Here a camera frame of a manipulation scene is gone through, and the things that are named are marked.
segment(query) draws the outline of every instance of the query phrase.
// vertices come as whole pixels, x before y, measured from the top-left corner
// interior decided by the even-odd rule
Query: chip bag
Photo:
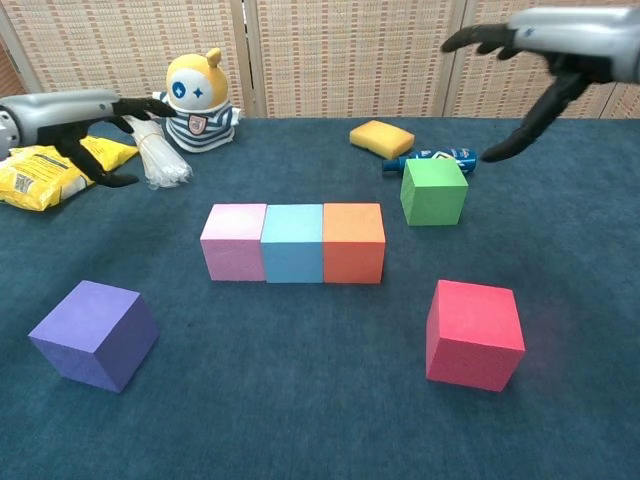
[[[87,136],[80,143],[108,172],[138,153],[137,147],[107,138]],[[0,200],[26,210],[44,211],[93,183],[55,147],[13,148],[0,162]]]

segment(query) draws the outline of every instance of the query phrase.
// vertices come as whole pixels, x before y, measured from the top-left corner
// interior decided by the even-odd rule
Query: orange cube
[[[386,238],[378,203],[325,203],[324,281],[380,283]]]

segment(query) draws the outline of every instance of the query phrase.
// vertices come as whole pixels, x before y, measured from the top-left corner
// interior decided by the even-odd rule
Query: spray can
[[[476,168],[477,155],[473,150],[468,148],[440,148],[434,150],[420,150],[417,152],[411,152],[408,155],[403,155],[394,160],[383,161],[382,170],[385,172],[395,171],[404,172],[404,166],[409,159],[424,159],[429,160],[432,158],[451,158],[456,161],[460,167],[460,171],[467,175]]]

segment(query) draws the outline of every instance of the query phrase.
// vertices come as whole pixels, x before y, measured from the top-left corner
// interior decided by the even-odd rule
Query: striped shirt
[[[188,112],[171,103],[167,92],[154,92],[153,98],[162,100],[177,113],[167,117],[167,132],[183,149],[189,152],[206,152],[233,140],[234,126],[240,119],[240,109],[227,100],[211,110]]]

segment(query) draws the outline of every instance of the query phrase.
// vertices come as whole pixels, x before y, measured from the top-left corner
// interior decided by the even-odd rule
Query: white plastic bag
[[[140,150],[144,174],[152,190],[177,187],[192,175],[191,166],[164,138],[162,127],[154,120],[126,116],[133,127],[133,138]]]

